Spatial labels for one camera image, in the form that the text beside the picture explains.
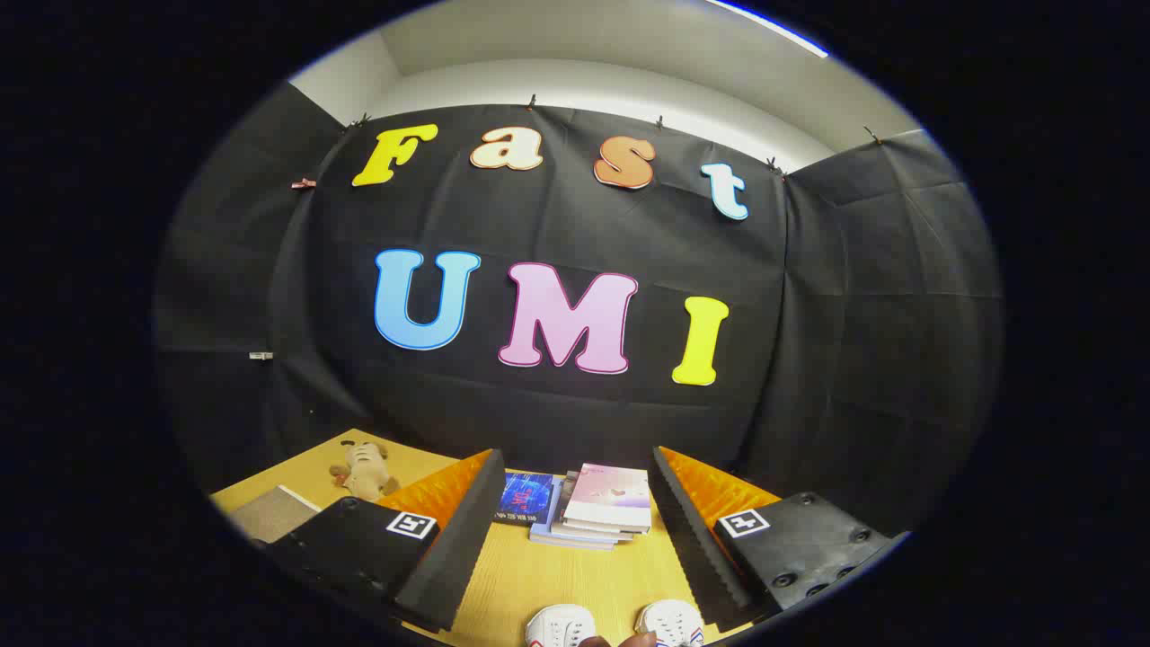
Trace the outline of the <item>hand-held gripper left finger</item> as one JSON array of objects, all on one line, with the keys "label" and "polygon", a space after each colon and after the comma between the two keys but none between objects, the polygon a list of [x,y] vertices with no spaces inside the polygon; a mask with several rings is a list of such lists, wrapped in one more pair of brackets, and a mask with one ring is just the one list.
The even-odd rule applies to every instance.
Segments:
[{"label": "hand-held gripper left finger", "polygon": [[452,629],[504,491],[490,448],[375,502],[342,496],[263,552],[374,621]]}]

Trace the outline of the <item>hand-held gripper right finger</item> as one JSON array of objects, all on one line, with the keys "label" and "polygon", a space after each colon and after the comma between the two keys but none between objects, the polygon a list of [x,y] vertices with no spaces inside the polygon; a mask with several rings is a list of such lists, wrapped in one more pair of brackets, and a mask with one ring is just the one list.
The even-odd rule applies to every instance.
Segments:
[{"label": "hand-held gripper right finger", "polygon": [[723,632],[792,615],[907,540],[815,492],[775,496],[669,448],[652,450],[649,475],[695,604]]}]

